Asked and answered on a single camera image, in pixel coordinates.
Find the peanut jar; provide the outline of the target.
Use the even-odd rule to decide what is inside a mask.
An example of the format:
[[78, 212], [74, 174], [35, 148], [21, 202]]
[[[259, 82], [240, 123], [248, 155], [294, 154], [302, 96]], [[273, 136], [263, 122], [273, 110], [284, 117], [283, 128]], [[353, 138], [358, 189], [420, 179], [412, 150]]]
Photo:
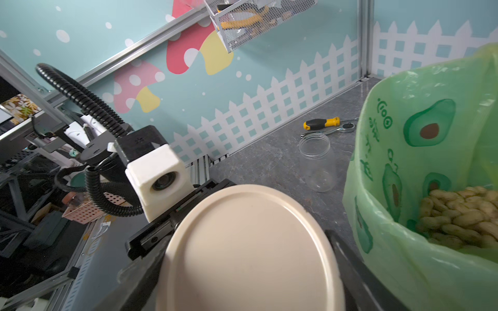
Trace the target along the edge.
[[337, 184], [335, 154], [328, 136], [322, 133], [304, 135], [298, 145], [300, 168], [306, 185], [326, 193]]

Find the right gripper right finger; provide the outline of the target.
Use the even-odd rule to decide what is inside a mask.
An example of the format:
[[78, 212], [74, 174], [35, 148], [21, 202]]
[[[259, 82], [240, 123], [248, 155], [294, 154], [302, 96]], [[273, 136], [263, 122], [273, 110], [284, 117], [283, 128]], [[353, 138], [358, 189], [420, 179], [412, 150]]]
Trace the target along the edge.
[[346, 310], [407, 310], [333, 230], [325, 234], [336, 256], [344, 287]]

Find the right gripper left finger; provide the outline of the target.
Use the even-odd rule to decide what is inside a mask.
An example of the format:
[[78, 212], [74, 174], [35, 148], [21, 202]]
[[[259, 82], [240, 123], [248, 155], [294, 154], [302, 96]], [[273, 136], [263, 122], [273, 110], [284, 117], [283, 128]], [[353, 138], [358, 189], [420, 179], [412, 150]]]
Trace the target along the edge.
[[171, 237], [165, 237], [140, 260], [135, 260], [121, 274], [119, 286], [93, 310], [141, 310], [148, 302], [156, 285]]

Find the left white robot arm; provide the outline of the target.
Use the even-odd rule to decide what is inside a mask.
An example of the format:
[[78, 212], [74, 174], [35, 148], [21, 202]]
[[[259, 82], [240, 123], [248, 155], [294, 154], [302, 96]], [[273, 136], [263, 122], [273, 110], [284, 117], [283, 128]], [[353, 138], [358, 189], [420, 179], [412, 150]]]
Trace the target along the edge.
[[82, 124], [89, 140], [79, 155], [82, 165], [61, 169], [55, 181], [66, 191], [87, 193], [108, 215], [146, 216], [148, 225], [125, 244], [131, 260], [144, 258], [171, 237], [201, 200], [233, 185], [230, 180], [195, 185], [155, 126], [133, 130], [101, 98], [59, 69], [39, 63], [36, 72], [104, 127], [97, 135], [88, 123]]

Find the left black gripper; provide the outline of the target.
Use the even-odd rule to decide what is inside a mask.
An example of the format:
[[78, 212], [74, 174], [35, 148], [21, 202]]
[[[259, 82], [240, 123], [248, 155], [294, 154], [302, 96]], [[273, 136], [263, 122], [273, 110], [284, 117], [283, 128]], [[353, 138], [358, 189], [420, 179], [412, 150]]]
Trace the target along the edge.
[[221, 182], [210, 179], [197, 187], [192, 193], [188, 194], [168, 211], [140, 229], [125, 243], [128, 258], [136, 260], [139, 257], [145, 257], [161, 240], [167, 236], [171, 236], [183, 219], [185, 219], [185, 217], [201, 203], [203, 199], [217, 191], [234, 185], [235, 183], [228, 179]]

